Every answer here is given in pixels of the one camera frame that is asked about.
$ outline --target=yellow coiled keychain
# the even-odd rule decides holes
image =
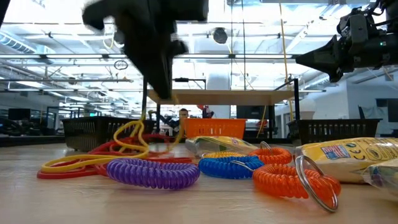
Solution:
[[[205,153],[202,155],[202,158],[222,158],[222,157],[242,157],[245,155],[236,153],[236,152],[211,152],[211,153]]]
[[[149,153],[149,148],[148,144],[145,142],[145,140],[142,138],[142,134],[144,132],[144,123],[142,122],[145,118],[145,113],[146,110],[144,109],[142,112],[141,119],[139,121],[131,121],[128,122],[127,124],[121,126],[113,135],[113,139],[116,143],[118,143],[122,148],[120,148],[119,152],[123,152],[126,149],[133,149],[133,150],[138,150],[141,153],[135,156],[104,156],[104,155],[75,155],[75,156],[66,156],[64,158],[60,159],[55,159],[49,162],[46,162],[45,164],[42,165],[41,171],[42,172],[65,172],[65,171],[70,171],[73,169],[77,169],[80,167],[88,166],[88,165],[94,165],[94,164],[104,164],[112,161],[113,159],[120,159],[120,158],[130,158],[130,159],[144,159],[148,156]],[[127,144],[124,142],[121,142],[118,140],[118,135],[123,132],[125,129],[135,125],[133,132],[130,134],[130,137],[134,137],[138,133],[138,141],[142,144],[142,146],[138,145],[133,145],[133,144]],[[180,120],[180,130],[184,130],[184,120]],[[180,131],[175,138],[175,141],[170,145],[167,146],[166,152],[171,151],[181,140],[181,138],[184,135],[184,131]],[[85,160],[85,161],[80,161],[76,162],[74,164],[66,165],[66,166],[60,166],[60,167],[52,167],[52,165],[58,164],[60,162],[69,162],[69,161],[74,161],[74,160]]]

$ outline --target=blue coiled keychain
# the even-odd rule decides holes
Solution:
[[[204,158],[199,161],[199,170],[211,177],[225,179],[251,178],[255,170],[264,165],[257,156]]]

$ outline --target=orange basket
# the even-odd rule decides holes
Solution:
[[[197,136],[228,136],[243,138],[246,119],[188,118],[185,120],[187,138]]]

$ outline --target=coiled keychain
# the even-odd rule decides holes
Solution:
[[[253,173],[250,170],[263,166],[264,163],[257,156],[244,157],[221,157],[221,158],[205,158],[199,161],[199,169],[204,174],[211,177],[219,177],[226,179],[243,179],[251,178]]]
[[[245,156],[236,152],[211,152],[202,155],[202,158],[222,158],[222,157],[241,157]]]
[[[249,156],[258,156],[265,164],[288,164],[292,161],[292,155],[288,150],[270,147],[264,141],[260,143],[260,148],[250,152]]]
[[[193,164],[145,161],[142,159],[114,159],[106,166],[108,177],[122,182],[153,189],[182,189],[197,181],[200,171]]]
[[[304,170],[304,160],[308,161],[315,170]],[[282,164],[268,164],[254,170],[239,161],[231,162],[253,171],[254,185],[269,195],[290,198],[311,196],[326,211],[330,213],[337,211],[337,195],[341,192],[340,183],[333,177],[325,175],[307,156],[298,156],[295,160],[295,168]]]

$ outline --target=computer monitor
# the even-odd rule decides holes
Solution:
[[[8,119],[13,121],[20,121],[23,119],[30,120],[30,109],[26,108],[9,108]]]
[[[264,106],[236,106],[236,118],[238,119],[262,119]],[[268,106],[264,119],[269,119]]]

